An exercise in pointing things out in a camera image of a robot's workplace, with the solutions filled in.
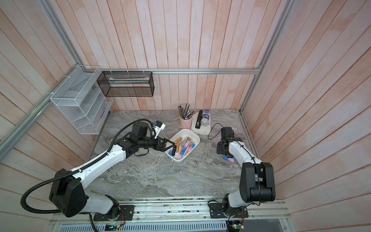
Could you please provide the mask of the black lipstick with gold band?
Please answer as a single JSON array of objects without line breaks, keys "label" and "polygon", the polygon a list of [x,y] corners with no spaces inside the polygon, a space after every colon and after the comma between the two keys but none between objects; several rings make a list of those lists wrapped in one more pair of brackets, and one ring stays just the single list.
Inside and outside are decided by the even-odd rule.
[{"label": "black lipstick with gold band", "polygon": [[172,148],[172,156],[175,156],[175,154],[176,154],[176,146],[174,146],[173,148]]}]

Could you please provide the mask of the pink blue lipstick silver cap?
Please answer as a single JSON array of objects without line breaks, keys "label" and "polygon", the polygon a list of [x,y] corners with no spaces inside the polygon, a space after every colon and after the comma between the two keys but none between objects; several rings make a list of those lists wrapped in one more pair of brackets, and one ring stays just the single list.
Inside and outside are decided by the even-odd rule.
[{"label": "pink blue lipstick silver cap", "polygon": [[180,151],[180,155],[178,156],[178,160],[181,160],[182,159],[182,157],[183,157],[183,155],[184,155],[184,153],[185,153],[185,150],[187,149],[187,147],[188,147],[188,144],[185,144],[183,147],[182,147],[182,149],[181,149],[181,151]]}]

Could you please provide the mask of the white plastic storage box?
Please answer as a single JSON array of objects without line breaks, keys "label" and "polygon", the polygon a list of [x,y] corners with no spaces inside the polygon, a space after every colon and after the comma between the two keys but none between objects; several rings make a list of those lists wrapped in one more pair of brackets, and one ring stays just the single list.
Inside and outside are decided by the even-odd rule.
[{"label": "white plastic storage box", "polygon": [[[200,143],[200,138],[199,136],[194,133],[193,131],[189,130],[189,129],[182,129],[180,130],[175,136],[173,136],[170,140],[175,142],[178,138],[182,137],[183,138],[183,141],[182,143],[178,143],[176,144],[176,154],[175,156],[171,156],[169,155],[169,151],[166,151],[165,154],[171,158],[174,162],[176,163],[180,163],[180,162],[183,162],[193,151],[196,150],[196,147],[197,145]],[[190,144],[191,142],[189,142],[187,140],[187,137],[190,137],[192,140],[194,140],[195,144],[194,144],[194,147],[186,154],[186,155],[183,155],[182,159],[178,160],[178,156],[180,155],[180,151],[182,149],[182,147],[185,145],[185,144]]]}]

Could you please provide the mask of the slim pink lip gloss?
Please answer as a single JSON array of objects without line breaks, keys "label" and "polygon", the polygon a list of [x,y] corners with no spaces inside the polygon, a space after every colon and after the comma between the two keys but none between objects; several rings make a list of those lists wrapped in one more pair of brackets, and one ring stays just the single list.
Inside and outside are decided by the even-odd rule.
[{"label": "slim pink lip gloss", "polygon": [[184,152],[184,155],[186,155],[193,147],[194,147],[194,144],[193,143],[188,144],[188,146],[187,146],[187,148],[186,148],[186,150]]}]

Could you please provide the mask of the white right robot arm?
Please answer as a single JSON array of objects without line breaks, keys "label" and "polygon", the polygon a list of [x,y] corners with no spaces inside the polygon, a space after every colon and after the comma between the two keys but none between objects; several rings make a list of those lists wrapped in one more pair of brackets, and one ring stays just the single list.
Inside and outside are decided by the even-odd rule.
[{"label": "white right robot arm", "polygon": [[238,190],[227,194],[223,199],[223,208],[226,211],[275,200],[273,166],[257,158],[241,138],[234,136],[231,127],[221,128],[221,140],[217,143],[216,151],[224,159],[237,162],[241,166]]}]

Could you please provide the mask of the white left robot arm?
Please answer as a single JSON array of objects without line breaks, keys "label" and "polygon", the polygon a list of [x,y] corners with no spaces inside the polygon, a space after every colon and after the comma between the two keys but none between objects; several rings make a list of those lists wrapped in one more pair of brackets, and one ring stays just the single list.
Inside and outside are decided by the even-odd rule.
[{"label": "white left robot arm", "polygon": [[90,183],[141,148],[161,152],[176,151],[176,143],[158,136],[165,128],[162,122],[156,121],[150,126],[147,121],[140,120],[131,123],[131,126],[131,132],[123,137],[116,135],[113,144],[100,156],[70,171],[62,169],[55,174],[56,181],[52,184],[49,199],[66,217],[98,213],[109,220],[117,219],[121,211],[118,201],[109,195],[88,196],[85,189]]}]

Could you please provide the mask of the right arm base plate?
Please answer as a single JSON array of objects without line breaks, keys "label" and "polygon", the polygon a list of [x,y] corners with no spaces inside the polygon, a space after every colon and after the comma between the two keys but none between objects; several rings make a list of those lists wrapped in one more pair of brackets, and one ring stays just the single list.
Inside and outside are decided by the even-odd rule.
[{"label": "right arm base plate", "polygon": [[248,217],[247,208],[230,208],[228,205],[219,203],[217,201],[209,201],[207,203],[209,207],[211,218],[241,218],[245,219]]}]

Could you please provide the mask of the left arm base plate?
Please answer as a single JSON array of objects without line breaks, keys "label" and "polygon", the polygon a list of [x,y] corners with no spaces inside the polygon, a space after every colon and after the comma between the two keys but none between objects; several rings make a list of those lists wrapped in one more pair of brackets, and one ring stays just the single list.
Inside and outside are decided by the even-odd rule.
[{"label": "left arm base plate", "polygon": [[113,208],[107,214],[95,213],[94,221],[131,221],[135,205],[120,205],[113,206]]}]

